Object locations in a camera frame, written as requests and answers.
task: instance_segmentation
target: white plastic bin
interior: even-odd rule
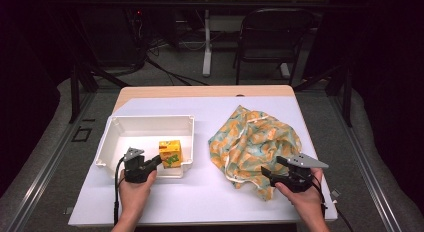
[[[157,178],[181,178],[193,163],[194,116],[111,116],[100,141],[95,163],[111,178],[128,148],[142,149],[145,160],[159,154],[159,141],[180,140],[183,162],[180,168],[157,167]]]

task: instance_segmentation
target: hand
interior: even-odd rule
[[[150,173],[147,181],[141,184],[128,183],[121,171],[119,181],[119,197],[121,198],[122,213],[112,231],[134,231],[137,222],[143,215],[143,209],[150,194],[150,187],[156,180],[157,171]]]
[[[322,170],[311,168],[311,171],[321,183]],[[290,200],[311,232],[329,231],[321,212],[321,195],[315,187],[311,186],[305,192],[300,193],[291,192],[287,186],[280,182],[276,183],[275,187]]]

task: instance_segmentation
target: forearm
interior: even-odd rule
[[[133,232],[140,218],[136,215],[122,213],[118,223],[113,227],[113,232]]]

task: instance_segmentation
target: yellow juice box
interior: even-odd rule
[[[181,167],[183,158],[180,141],[159,141],[159,155],[165,169]]]

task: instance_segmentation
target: floral cloth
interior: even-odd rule
[[[264,200],[272,199],[273,188],[262,175],[261,166],[273,173],[287,173],[276,156],[290,158],[300,153],[300,139],[289,125],[261,112],[239,105],[227,122],[209,139],[214,163],[235,188],[252,182]]]

